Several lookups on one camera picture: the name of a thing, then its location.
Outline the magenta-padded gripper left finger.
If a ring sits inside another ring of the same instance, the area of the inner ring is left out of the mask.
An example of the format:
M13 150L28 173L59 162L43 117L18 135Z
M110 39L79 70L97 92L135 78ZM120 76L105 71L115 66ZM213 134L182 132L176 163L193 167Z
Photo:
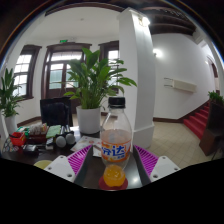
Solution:
M69 156L58 156L45 171L69 182L81 184L87 173L88 163L93 155L93 146L89 145Z

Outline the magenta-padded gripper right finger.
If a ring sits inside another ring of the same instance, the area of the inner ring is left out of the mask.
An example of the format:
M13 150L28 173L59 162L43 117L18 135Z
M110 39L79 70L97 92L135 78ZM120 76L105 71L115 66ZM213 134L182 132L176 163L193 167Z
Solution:
M180 170L167 156L158 157L137 145L133 146L133 155L142 183L152 183Z

